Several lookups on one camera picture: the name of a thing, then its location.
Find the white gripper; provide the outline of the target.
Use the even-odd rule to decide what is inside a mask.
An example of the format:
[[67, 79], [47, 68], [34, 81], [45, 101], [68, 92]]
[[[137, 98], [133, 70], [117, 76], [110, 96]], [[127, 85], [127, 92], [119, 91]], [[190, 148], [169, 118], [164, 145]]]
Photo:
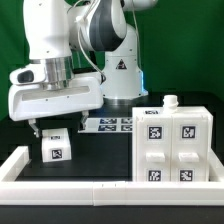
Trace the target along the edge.
[[80, 130], [85, 130], [89, 111], [103, 105], [99, 81], [95, 77], [75, 77], [67, 88], [46, 90], [41, 84], [12, 85], [9, 90], [9, 116], [14, 121], [28, 120], [36, 138], [40, 137], [36, 119], [81, 112]]

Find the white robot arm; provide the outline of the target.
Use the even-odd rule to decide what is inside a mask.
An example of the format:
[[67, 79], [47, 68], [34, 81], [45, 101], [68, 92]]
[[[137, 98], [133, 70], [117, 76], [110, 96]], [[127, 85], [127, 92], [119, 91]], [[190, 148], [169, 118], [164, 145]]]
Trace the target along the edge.
[[9, 116], [27, 120], [98, 109], [144, 97], [138, 28], [124, 13], [158, 0], [24, 0], [29, 64], [10, 74]]

